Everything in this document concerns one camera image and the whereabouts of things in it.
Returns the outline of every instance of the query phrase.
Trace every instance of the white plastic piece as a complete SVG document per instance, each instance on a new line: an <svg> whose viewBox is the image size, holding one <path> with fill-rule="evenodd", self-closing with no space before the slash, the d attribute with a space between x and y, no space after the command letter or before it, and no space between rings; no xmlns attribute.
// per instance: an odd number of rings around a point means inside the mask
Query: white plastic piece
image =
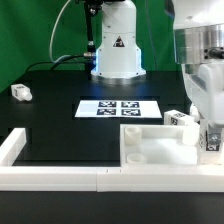
<svg viewBox="0 0 224 224"><path fill-rule="evenodd" d="M147 157L141 153L132 153L127 156L127 162L129 164L146 164Z"/></svg>
<svg viewBox="0 0 224 224"><path fill-rule="evenodd" d="M142 129L139 127L125 128L125 143L128 145L140 144L142 140Z"/></svg>
<svg viewBox="0 0 224 224"><path fill-rule="evenodd" d="M223 166L141 165L100 168L97 191L223 192Z"/></svg>
<svg viewBox="0 0 224 224"><path fill-rule="evenodd" d="M186 126L183 132L182 143L184 145L195 146L199 140L200 125L198 123Z"/></svg>
<svg viewBox="0 0 224 224"><path fill-rule="evenodd" d="M182 65L185 89L192 103L213 128L224 127L224 63L202 64L194 78Z"/></svg>
<svg viewBox="0 0 224 224"><path fill-rule="evenodd" d="M31 101L32 94L30 88L24 86L23 84L11 85L12 96L14 96L19 101Z"/></svg>
<svg viewBox="0 0 224 224"><path fill-rule="evenodd" d="M199 114L197 107L193 103L190 107L190 116L194 118L195 122L199 122L200 114Z"/></svg>
<svg viewBox="0 0 224 224"><path fill-rule="evenodd" d="M194 123L194 118L177 110L164 113L164 125L187 126Z"/></svg>
<svg viewBox="0 0 224 224"><path fill-rule="evenodd" d="M208 122L205 119L200 120L200 139L198 144L198 164L220 165L224 164L223 141L220 145L210 145L207 137Z"/></svg>
<svg viewBox="0 0 224 224"><path fill-rule="evenodd" d="M96 191L93 167L0 167L0 190Z"/></svg>
<svg viewBox="0 0 224 224"><path fill-rule="evenodd" d="M129 79L146 74L141 50L136 45L136 7L131 0L102 6L102 44L91 74L104 78Z"/></svg>
<svg viewBox="0 0 224 224"><path fill-rule="evenodd" d="M211 26L224 23L223 0L173 0L174 29Z"/></svg>
<svg viewBox="0 0 224 224"><path fill-rule="evenodd" d="M25 128L15 128L0 147L0 166L11 166L25 144Z"/></svg>

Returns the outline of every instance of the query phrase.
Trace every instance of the cable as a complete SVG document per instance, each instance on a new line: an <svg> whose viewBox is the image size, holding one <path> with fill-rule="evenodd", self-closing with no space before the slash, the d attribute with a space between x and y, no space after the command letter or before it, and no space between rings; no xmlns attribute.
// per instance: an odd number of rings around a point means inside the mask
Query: cable
<svg viewBox="0 0 224 224"><path fill-rule="evenodd" d="M27 69L25 70L25 73L27 73L32 67L34 67L36 65L42 65L42 64L52 64L52 62L51 61L42 61L42 62L34 63L34 64L30 65L29 67L27 67Z"/></svg>
<svg viewBox="0 0 224 224"><path fill-rule="evenodd" d="M175 18L174 4L172 0L165 0L165 13L172 19Z"/></svg>
<svg viewBox="0 0 224 224"><path fill-rule="evenodd" d="M65 61L69 61L71 59L77 59L77 58L82 58L83 55L71 55L71 56L68 56L68 57L65 57L65 58L62 58L60 61L56 62L50 70L54 70L56 67L58 67L62 62L65 62Z"/></svg>
<svg viewBox="0 0 224 224"><path fill-rule="evenodd" d="M150 38L150 43L152 46L152 53L153 53L153 58L154 58L154 63L155 63L155 69L158 70L157 66L157 56L156 56L156 48L155 44L152 38L152 31L151 31L151 22L150 22L150 17L149 17L149 0L145 0L145 9L146 9L146 17L147 17L147 25L148 25L148 31L149 31L149 38Z"/></svg>
<svg viewBox="0 0 224 224"><path fill-rule="evenodd" d="M57 64L57 66L59 66L59 65L61 65L61 64L85 64L86 62L79 62L79 61L77 61L77 62L66 62L66 61L64 61L64 62L58 62L58 64ZM32 68L32 67L34 67L34 66L36 66L36 65L42 65L42 64L53 64L53 62L51 62L51 61L43 61L43 62L37 62L37 63L34 63L34 64L32 64L32 65L30 65L26 70L25 70L25 73L27 73L27 72L29 72L29 70Z"/></svg>
<svg viewBox="0 0 224 224"><path fill-rule="evenodd" d="M223 49L212 48L209 50L209 56L213 59L224 59Z"/></svg>
<svg viewBox="0 0 224 224"><path fill-rule="evenodd" d="M59 15L58 15L58 18L54 24L54 28L53 28L53 31L52 31L52 34L51 34L51 41L50 41L50 46L49 46L49 56L50 56L50 59L53 63L57 63L59 62L60 60L66 58L66 57L69 57L70 55L63 55L61 57L59 57L57 60L54 60L53 59L53 54L52 54L52 48L53 48L53 42L54 42L54 36L55 36L55 32L56 32L56 29L57 29L57 26L58 26L58 23L60 21L60 18L63 14L63 12L65 11L65 9L67 8L67 6L69 5L69 3L71 2L71 0L68 0L65 5L63 6L63 8L61 9Z"/></svg>
<svg viewBox="0 0 224 224"><path fill-rule="evenodd" d="M87 61L78 61L78 62L75 62L75 61L73 61L73 62L58 62L57 64L54 64L51 68L50 68L50 70L51 71L54 71L55 70L55 68L57 68L59 65L64 65L64 64L86 64L87 63Z"/></svg>

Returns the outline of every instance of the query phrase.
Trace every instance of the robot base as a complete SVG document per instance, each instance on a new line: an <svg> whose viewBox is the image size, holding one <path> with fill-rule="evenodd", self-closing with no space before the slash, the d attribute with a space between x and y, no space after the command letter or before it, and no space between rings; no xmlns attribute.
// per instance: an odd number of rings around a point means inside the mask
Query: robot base
<svg viewBox="0 0 224 224"><path fill-rule="evenodd" d="M109 78L100 75L91 74L91 80L109 85L130 85L138 82L143 82L146 79L146 74L133 76L129 78Z"/></svg>

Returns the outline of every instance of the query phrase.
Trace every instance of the white plastic block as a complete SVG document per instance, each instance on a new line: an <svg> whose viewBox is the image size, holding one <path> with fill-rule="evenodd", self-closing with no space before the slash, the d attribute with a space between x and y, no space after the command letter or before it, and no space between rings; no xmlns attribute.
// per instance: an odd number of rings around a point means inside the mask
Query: white plastic block
<svg viewBox="0 0 224 224"><path fill-rule="evenodd" d="M177 110L171 110L164 113L164 125L187 126L192 123L194 123L194 117L181 113Z"/></svg>
<svg viewBox="0 0 224 224"><path fill-rule="evenodd" d="M25 128L15 128L0 147L0 166L11 166L26 144Z"/></svg>
<svg viewBox="0 0 224 224"><path fill-rule="evenodd" d="M1 167L0 190L96 191L97 168Z"/></svg>
<svg viewBox="0 0 224 224"><path fill-rule="evenodd" d="M30 88L24 86L23 84L11 85L11 90L12 96L19 101L30 101L33 98L30 93Z"/></svg>
<svg viewBox="0 0 224 224"><path fill-rule="evenodd" d="M208 122L205 119L201 119L198 164L224 164L223 141L220 145L210 145L207 138L207 125ZM222 139L224 139L224 130L222 131Z"/></svg>
<svg viewBox="0 0 224 224"><path fill-rule="evenodd" d="M132 192L223 192L223 166L151 165L131 168Z"/></svg>
<svg viewBox="0 0 224 224"><path fill-rule="evenodd" d="M124 172L120 167L99 168L97 191L131 191L131 173Z"/></svg>

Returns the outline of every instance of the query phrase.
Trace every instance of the white robot body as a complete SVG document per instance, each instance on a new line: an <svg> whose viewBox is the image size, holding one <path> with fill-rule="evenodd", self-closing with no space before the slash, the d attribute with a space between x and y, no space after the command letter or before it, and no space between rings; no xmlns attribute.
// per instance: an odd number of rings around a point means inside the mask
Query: white robot body
<svg viewBox="0 0 224 224"><path fill-rule="evenodd" d="M173 0L174 30L224 23L223 0Z"/></svg>
<svg viewBox="0 0 224 224"><path fill-rule="evenodd" d="M136 45L136 7L131 0L103 4L102 44L97 49L92 79L128 84L141 79L141 50Z"/></svg>
<svg viewBox="0 0 224 224"><path fill-rule="evenodd" d="M223 0L173 0L176 61L182 64L188 97L214 128L224 127Z"/></svg>

